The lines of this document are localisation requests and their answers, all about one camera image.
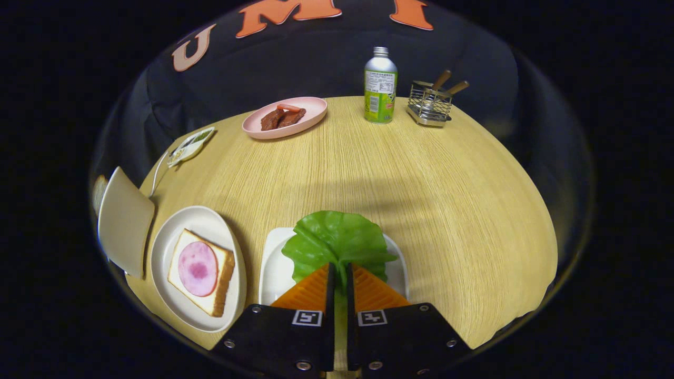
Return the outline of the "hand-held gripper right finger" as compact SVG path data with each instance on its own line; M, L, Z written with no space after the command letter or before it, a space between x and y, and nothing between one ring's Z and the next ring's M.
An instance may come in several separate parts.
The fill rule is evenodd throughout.
M347 300L346 359L358 378L438 378L472 355L433 304L411 304L352 263Z

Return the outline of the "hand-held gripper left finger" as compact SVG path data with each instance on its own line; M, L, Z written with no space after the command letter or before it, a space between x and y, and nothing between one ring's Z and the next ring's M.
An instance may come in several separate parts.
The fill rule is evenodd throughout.
M255 378L325 378L334 369L335 271L325 264L273 304L246 307L212 357Z

